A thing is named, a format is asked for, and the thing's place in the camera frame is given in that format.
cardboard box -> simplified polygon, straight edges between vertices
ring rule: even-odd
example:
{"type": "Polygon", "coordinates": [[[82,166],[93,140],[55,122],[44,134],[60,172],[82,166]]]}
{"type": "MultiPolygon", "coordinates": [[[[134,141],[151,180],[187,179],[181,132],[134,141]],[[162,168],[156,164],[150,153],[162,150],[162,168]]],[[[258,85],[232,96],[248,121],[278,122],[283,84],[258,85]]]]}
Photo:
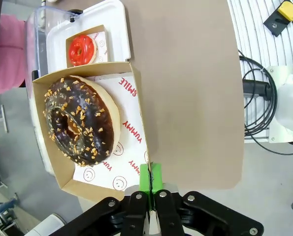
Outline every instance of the cardboard box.
{"type": "Polygon", "coordinates": [[[65,42],[66,65],[68,68],[74,67],[74,65],[70,62],[70,60],[68,58],[69,47],[70,47],[73,39],[79,35],[90,35],[90,34],[95,34],[95,33],[100,33],[100,32],[104,33],[104,36],[103,36],[104,39],[101,40],[102,42],[98,42],[96,40],[96,38],[91,37],[93,40],[95,40],[96,46],[97,46],[97,53],[96,53],[96,57],[95,57],[95,60],[93,63],[107,62],[108,61],[107,31],[105,30],[105,27],[103,25],[100,25],[100,26],[96,26],[96,27],[90,28],[88,30],[82,31],[82,32],[66,39],[66,42],[65,42]]]}
{"type": "Polygon", "coordinates": [[[108,74],[121,74],[126,72],[133,73],[136,83],[136,89],[137,91],[140,91],[140,75],[129,62],[107,62],[71,67],[45,75],[33,82],[33,92],[42,135],[44,138],[45,146],[47,148],[47,152],[49,154],[51,165],[53,167],[53,171],[55,173],[59,187],[62,190],[78,197],[82,197],[95,202],[110,196],[121,200],[124,196],[124,192],[122,191],[98,187],[73,180],[73,174],[75,170],[74,162],[64,157],[62,152],[58,149],[57,145],[48,137],[48,127],[42,113],[45,107],[44,94],[48,91],[50,85],[53,82],[67,75],[91,77],[108,74]]]}

chocolate donut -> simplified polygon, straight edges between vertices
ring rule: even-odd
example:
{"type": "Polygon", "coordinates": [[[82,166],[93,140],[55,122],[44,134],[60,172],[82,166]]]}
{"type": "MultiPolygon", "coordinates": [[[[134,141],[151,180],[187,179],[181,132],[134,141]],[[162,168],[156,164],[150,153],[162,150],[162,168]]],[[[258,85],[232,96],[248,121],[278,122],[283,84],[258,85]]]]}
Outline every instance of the chocolate donut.
{"type": "Polygon", "coordinates": [[[119,110],[96,83],[66,76],[45,94],[50,138],[81,166],[96,165],[110,156],[120,137],[119,110]]]}

black cable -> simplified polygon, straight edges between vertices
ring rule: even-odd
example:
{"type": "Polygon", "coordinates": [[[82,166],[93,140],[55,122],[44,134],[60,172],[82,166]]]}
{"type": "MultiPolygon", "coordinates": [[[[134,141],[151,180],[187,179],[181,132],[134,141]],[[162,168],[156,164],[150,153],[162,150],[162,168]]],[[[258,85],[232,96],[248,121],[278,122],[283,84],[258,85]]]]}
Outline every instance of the black cable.
{"type": "Polygon", "coordinates": [[[255,97],[255,84],[256,84],[255,71],[261,71],[263,74],[265,74],[265,76],[268,78],[269,86],[272,88],[272,96],[271,96],[271,99],[270,99],[268,106],[265,109],[264,113],[258,119],[256,119],[254,122],[252,122],[248,125],[245,124],[245,137],[250,136],[255,141],[256,144],[258,144],[260,147],[262,147],[263,149],[265,149],[271,153],[278,154],[278,155],[286,155],[286,156],[293,155],[293,153],[280,153],[280,152],[272,151],[272,150],[266,148],[265,146],[263,146],[262,144],[260,144],[254,138],[254,135],[259,134],[260,132],[265,130],[272,122],[274,115],[275,115],[275,112],[276,112],[277,104],[278,104],[278,97],[277,97],[278,92],[277,92],[274,80],[273,80],[272,76],[270,75],[270,73],[260,63],[258,63],[257,61],[255,61],[251,58],[245,57],[245,55],[240,50],[238,50],[238,51],[241,54],[241,56],[239,56],[239,59],[241,61],[247,62],[248,66],[250,67],[250,70],[243,76],[242,79],[245,80],[247,75],[252,73],[252,77],[254,80],[254,88],[253,88],[252,96],[250,98],[250,101],[244,106],[244,108],[245,109],[248,108],[249,104],[252,102],[252,100],[255,97]],[[253,68],[251,66],[251,64],[257,66],[258,68],[253,68]]]}

bolt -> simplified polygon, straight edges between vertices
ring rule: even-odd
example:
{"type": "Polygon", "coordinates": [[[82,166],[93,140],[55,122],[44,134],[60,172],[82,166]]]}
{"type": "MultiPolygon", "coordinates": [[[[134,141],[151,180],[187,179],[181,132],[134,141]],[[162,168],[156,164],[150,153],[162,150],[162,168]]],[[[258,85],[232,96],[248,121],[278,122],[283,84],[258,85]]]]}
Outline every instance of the bolt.
{"type": "Polygon", "coordinates": [[[110,202],[108,203],[108,206],[113,207],[115,204],[116,204],[116,203],[115,203],[114,201],[110,201],[110,202]]]}
{"type": "Polygon", "coordinates": [[[189,201],[189,202],[192,202],[194,199],[195,199],[195,197],[192,196],[192,195],[190,195],[190,196],[188,197],[188,201],[189,201]]]}
{"type": "Polygon", "coordinates": [[[166,197],[166,196],[167,196],[166,192],[161,192],[161,193],[160,193],[160,197],[161,197],[161,198],[164,198],[164,197],[166,197]]]}
{"type": "Polygon", "coordinates": [[[251,235],[257,235],[258,230],[257,230],[256,228],[251,228],[251,229],[249,230],[249,233],[250,233],[251,235]]]}

clear plastic lid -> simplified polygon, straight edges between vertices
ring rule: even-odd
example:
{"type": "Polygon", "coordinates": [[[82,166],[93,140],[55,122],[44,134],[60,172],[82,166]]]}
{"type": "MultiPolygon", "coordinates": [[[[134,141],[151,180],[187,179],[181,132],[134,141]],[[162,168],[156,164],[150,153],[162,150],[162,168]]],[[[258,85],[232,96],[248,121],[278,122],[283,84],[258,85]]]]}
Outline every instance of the clear plastic lid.
{"type": "Polygon", "coordinates": [[[47,43],[46,39],[55,28],[66,27],[75,22],[79,15],[59,10],[53,7],[42,6],[35,10],[26,21],[26,59],[27,82],[48,74],[47,43]]]}

